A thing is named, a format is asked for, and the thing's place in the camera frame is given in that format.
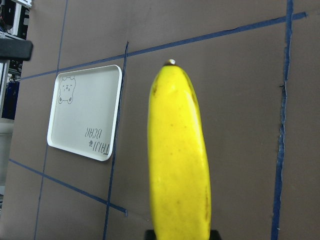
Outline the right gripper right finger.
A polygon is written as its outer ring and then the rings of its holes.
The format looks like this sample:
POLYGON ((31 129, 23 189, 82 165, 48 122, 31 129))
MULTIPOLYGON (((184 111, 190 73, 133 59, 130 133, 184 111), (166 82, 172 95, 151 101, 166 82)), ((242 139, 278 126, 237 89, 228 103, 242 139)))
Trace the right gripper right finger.
POLYGON ((222 240, 218 230, 212 229, 210 231, 209 240, 222 240))

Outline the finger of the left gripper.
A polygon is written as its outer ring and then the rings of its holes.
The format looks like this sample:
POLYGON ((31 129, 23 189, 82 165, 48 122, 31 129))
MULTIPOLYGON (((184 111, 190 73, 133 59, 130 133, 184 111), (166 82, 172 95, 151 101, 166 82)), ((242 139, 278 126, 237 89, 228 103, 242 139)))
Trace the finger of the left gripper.
POLYGON ((29 61, 32 56, 33 43, 29 40, 0 39, 0 59, 29 61))

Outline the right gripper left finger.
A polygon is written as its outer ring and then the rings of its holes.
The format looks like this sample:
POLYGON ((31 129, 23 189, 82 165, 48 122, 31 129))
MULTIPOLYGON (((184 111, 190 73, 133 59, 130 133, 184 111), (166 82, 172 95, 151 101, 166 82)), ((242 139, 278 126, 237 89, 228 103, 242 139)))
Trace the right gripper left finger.
POLYGON ((145 240, 156 240, 156 234, 153 229, 148 229, 145 231, 145 240))

